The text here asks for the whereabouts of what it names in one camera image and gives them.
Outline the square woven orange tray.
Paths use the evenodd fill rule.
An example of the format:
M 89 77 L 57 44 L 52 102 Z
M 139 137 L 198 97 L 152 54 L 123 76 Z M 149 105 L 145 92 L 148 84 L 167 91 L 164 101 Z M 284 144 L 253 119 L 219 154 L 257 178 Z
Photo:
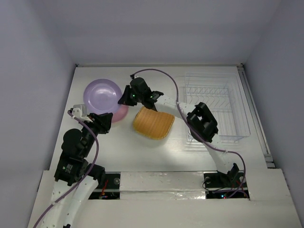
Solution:
M 169 134 L 174 120 L 171 114 L 142 107 L 134 118 L 133 129 L 147 138 L 161 140 Z

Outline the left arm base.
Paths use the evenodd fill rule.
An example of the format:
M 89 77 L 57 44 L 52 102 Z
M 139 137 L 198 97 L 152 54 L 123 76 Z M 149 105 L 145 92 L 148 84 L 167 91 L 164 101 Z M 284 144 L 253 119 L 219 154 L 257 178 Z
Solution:
M 90 200 L 119 200 L 120 172 L 107 172 L 103 186 L 97 187 L 90 195 Z

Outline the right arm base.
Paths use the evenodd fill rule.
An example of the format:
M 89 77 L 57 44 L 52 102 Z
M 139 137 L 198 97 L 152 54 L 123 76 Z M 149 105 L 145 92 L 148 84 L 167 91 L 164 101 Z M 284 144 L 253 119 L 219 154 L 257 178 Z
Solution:
M 206 199 L 249 199 L 246 181 L 241 184 L 243 174 L 235 163 L 228 174 L 218 171 L 204 173 L 202 188 Z

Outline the purple plate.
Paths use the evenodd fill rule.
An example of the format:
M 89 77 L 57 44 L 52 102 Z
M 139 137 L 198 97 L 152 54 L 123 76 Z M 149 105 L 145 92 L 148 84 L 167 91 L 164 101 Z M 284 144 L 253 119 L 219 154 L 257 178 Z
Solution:
M 92 81 L 84 90 L 83 101 L 88 110 L 95 114 L 116 113 L 122 97 L 120 87 L 109 79 Z

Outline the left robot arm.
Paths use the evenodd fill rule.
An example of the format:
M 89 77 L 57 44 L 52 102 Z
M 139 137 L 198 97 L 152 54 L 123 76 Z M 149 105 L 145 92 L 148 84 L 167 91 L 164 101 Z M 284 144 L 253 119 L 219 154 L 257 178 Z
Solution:
M 85 203 L 96 188 L 106 185 L 105 168 L 86 158 L 95 145 L 99 150 L 99 134 L 107 134 L 112 123 L 112 113 L 82 116 L 78 108 L 68 110 L 68 115 L 82 125 L 70 129 L 63 136 L 50 205 L 39 216 L 35 228 L 71 228 L 76 224 Z

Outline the pink round plate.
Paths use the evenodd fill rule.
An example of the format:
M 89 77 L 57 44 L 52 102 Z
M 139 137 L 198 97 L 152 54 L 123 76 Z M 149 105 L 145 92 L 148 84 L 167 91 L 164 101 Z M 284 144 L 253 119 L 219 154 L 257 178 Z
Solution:
M 126 105 L 121 105 L 116 113 L 113 114 L 112 123 L 116 123 L 124 119 L 128 114 L 129 107 Z

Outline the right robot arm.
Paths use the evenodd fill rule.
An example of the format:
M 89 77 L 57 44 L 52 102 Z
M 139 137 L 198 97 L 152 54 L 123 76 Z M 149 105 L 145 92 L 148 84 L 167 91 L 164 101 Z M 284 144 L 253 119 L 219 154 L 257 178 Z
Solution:
M 203 143 L 212 157 L 219 182 L 230 186 L 236 181 L 233 171 L 229 170 L 229 161 L 224 157 L 225 150 L 218 136 L 218 123 L 206 104 L 180 103 L 163 92 L 152 91 L 143 78 L 133 79 L 124 89 L 118 104 L 136 106 L 141 103 L 145 108 L 171 114 L 185 121 L 192 137 Z

